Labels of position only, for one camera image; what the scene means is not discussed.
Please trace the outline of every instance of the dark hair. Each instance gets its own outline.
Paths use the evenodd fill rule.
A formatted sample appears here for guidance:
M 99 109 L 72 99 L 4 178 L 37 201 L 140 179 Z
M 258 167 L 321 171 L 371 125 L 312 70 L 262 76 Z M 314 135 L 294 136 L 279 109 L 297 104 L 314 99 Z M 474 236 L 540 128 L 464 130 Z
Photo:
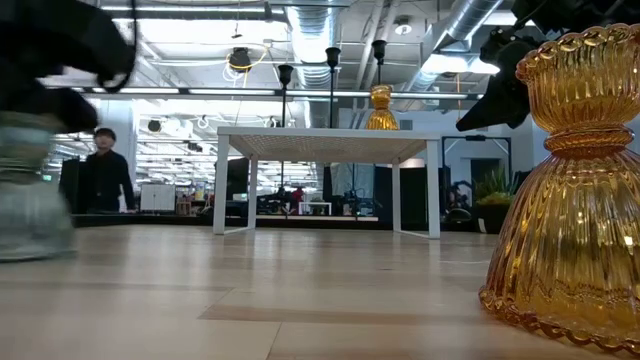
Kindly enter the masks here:
M 110 138 L 113 139 L 113 141 L 116 141 L 116 133 L 113 132 L 113 130 L 109 129 L 109 128 L 100 128 L 98 130 L 96 130 L 95 133 L 93 133 L 93 138 L 97 138 L 98 136 L 108 136 Z

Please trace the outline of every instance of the table leg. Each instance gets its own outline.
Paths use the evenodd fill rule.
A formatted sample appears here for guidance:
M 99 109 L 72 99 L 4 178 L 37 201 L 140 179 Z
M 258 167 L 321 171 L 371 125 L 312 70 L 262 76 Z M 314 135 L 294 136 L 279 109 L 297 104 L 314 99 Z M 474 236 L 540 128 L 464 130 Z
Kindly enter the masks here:
M 400 209 L 400 163 L 394 159 L 391 168 L 391 196 L 393 203 L 393 231 L 402 231 L 402 214 Z
M 249 180 L 249 229 L 256 228 L 256 212 L 258 208 L 258 157 L 251 156 L 251 178 Z
M 440 190 L 438 186 L 438 141 L 427 140 L 427 221 L 429 237 L 440 238 Z
M 229 161 L 229 135 L 218 136 L 218 165 L 216 166 L 215 206 L 213 208 L 213 233 L 224 235 L 227 210 L 227 168 Z

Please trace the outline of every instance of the white table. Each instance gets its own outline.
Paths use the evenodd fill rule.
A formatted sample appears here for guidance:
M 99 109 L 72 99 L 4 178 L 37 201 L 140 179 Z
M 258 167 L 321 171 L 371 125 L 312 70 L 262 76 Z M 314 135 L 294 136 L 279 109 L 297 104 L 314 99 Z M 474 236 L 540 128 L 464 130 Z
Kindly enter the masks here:
M 400 223 L 400 164 L 426 148 L 429 235 L 410 234 L 439 238 L 439 140 L 439 134 L 415 131 L 219 127 L 213 232 L 223 235 L 255 229 L 258 160 L 264 160 L 392 164 L 393 231 L 409 233 L 402 231 Z M 246 228 L 225 231 L 230 146 L 251 160 L 249 221 Z
M 298 203 L 298 215 L 302 215 L 302 210 L 307 207 L 307 206 L 313 206 L 313 205 L 321 205 L 321 206 L 328 206 L 329 207 L 329 214 L 331 215 L 331 203 L 325 203 L 325 202 L 310 202 L 310 201 L 301 201 Z

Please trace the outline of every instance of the glass vase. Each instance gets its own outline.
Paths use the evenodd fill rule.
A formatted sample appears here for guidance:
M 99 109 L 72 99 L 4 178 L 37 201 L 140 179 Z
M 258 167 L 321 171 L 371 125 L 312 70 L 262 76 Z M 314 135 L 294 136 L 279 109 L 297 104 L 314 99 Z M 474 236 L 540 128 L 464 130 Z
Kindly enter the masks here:
M 530 52 L 517 77 L 551 155 L 500 232 L 480 300 L 499 319 L 640 354 L 640 26 L 594 27 Z
M 375 85 L 371 88 L 373 112 L 367 120 L 367 130 L 398 130 L 398 123 L 389 110 L 391 104 L 391 86 Z
M 58 185 L 38 173 L 59 130 L 47 116 L 0 112 L 0 262 L 72 249 L 73 227 Z

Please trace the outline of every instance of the black jacket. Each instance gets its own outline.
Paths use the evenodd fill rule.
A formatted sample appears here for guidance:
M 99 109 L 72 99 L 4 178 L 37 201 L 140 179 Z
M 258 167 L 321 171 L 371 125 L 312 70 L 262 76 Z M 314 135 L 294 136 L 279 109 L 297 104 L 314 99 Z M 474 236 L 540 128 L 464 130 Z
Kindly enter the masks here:
M 102 199 L 117 199 L 121 194 L 120 185 L 122 185 L 127 208 L 135 210 L 136 204 L 129 176 L 129 165 L 122 155 L 113 151 L 104 155 L 97 153 L 89 155 L 87 157 L 87 172 L 93 186 L 93 196 Z

